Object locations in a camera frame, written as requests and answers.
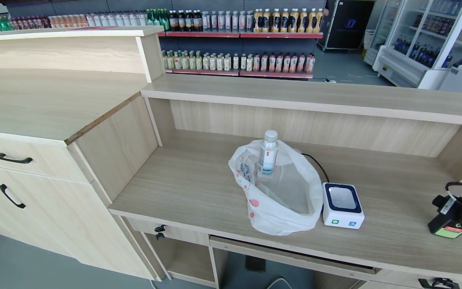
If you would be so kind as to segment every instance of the water bottle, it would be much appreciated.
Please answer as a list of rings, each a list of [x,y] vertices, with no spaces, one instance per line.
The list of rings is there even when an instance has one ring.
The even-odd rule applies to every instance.
[[[274,172],[278,147],[277,132],[275,130],[267,130],[261,143],[260,151],[260,171],[262,174],[270,175]]]

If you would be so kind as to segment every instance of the cabinet door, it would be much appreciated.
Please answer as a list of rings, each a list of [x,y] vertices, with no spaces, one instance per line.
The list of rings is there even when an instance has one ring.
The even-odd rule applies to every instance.
[[[11,192],[6,191],[6,193],[15,203],[21,203]],[[42,227],[26,214],[25,210],[26,208],[22,209],[14,205],[0,190],[0,234],[29,245],[69,256],[55,239],[51,238]]]
[[[0,183],[81,263],[152,279],[90,184],[6,169],[0,169]]]

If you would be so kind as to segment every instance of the black cable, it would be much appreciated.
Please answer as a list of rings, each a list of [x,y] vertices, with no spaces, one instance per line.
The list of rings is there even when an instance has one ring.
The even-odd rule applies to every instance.
[[[312,157],[312,156],[310,156],[310,155],[308,155],[308,154],[302,154],[302,153],[301,153],[301,155],[305,155],[305,156],[308,156],[308,157],[310,157],[311,159],[313,159],[313,161],[315,161],[315,162],[317,163],[317,165],[320,167],[320,169],[322,170],[322,172],[324,172],[324,175],[326,176],[327,182],[330,183],[329,177],[327,176],[327,173],[326,173],[326,170],[324,170],[324,168],[319,164],[319,162],[317,162],[317,160],[316,160],[314,157]]]

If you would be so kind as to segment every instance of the light wood countertop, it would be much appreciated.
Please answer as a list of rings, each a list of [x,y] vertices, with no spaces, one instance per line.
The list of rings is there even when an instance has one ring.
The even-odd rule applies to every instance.
[[[167,74],[144,88],[142,95],[462,124],[462,94],[437,90]]]
[[[0,69],[0,133],[67,140],[146,85],[138,73]]]
[[[236,148],[251,140],[176,130],[110,211],[332,260],[462,280],[462,236],[433,236],[427,228],[437,214],[432,199],[446,194],[444,185],[452,181],[437,159],[291,143],[313,155],[330,181],[356,186],[365,222],[348,230],[320,219],[312,230],[270,236],[251,226],[247,200],[227,165]],[[454,193],[462,195],[462,188]]]

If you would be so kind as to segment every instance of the drawer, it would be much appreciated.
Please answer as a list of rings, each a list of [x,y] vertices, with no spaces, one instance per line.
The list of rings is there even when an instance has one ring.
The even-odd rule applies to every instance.
[[[0,167],[88,183],[60,140],[0,134]]]
[[[428,275],[419,275],[413,273],[406,273],[406,272],[399,272],[393,271],[388,269],[382,269],[377,273],[377,275],[372,279],[377,282],[388,283],[388,284],[395,284],[395,285],[402,285],[411,288],[422,288],[418,279],[423,278],[429,280],[429,283],[432,282],[432,279],[438,276],[428,276]],[[456,280],[452,278],[454,282],[459,284],[462,288],[462,280]]]
[[[255,256],[257,258],[264,258],[266,260],[358,280],[371,280],[376,273],[372,267],[297,254],[295,252],[254,245],[217,236],[211,236],[209,238],[209,245],[217,249]]]
[[[128,221],[134,230],[154,235],[158,234],[158,232],[156,232],[154,229],[162,226],[160,223],[138,220],[136,218],[128,218]],[[209,246],[208,234],[167,225],[164,225],[163,228],[165,231],[162,231],[161,233],[166,238],[173,238],[180,241]]]

